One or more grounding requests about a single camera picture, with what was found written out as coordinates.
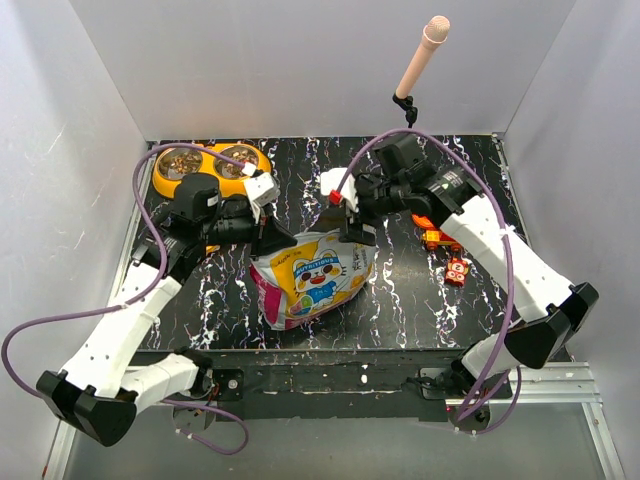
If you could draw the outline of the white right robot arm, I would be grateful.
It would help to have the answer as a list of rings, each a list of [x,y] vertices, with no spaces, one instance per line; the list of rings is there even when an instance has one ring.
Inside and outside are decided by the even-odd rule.
[[[590,283],[574,283],[548,266],[460,167],[383,175],[338,168],[324,176],[321,188],[332,203],[346,204],[355,228],[401,211],[428,217],[507,293],[505,314],[518,313],[521,322],[475,343],[452,364],[453,387],[464,397],[479,395],[496,374],[521,365],[542,368],[580,330],[599,299]]]

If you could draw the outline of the cat food bag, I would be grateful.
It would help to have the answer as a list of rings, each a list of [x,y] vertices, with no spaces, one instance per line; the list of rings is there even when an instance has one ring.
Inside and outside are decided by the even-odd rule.
[[[251,262],[258,308],[271,329],[293,329],[350,301],[364,287],[377,248],[339,237],[337,229],[303,232],[295,246]]]

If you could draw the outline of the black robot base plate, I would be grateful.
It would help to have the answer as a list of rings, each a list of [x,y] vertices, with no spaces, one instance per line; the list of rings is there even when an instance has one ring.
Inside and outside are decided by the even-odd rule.
[[[470,393],[463,350],[210,350],[214,402],[245,420],[409,418],[445,422]]]

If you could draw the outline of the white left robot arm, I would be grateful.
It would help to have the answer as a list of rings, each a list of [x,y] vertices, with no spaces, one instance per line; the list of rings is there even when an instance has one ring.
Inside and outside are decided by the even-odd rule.
[[[165,306],[214,245],[249,244],[273,253],[295,239],[273,216],[279,185],[257,172],[224,197],[217,177],[188,174],[173,200],[152,220],[127,269],[115,312],[105,314],[59,372],[46,371],[36,389],[52,412],[103,446],[119,442],[136,416],[182,394],[204,399],[213,390],[213,363],[187,347],[135,374],[126,369]]]

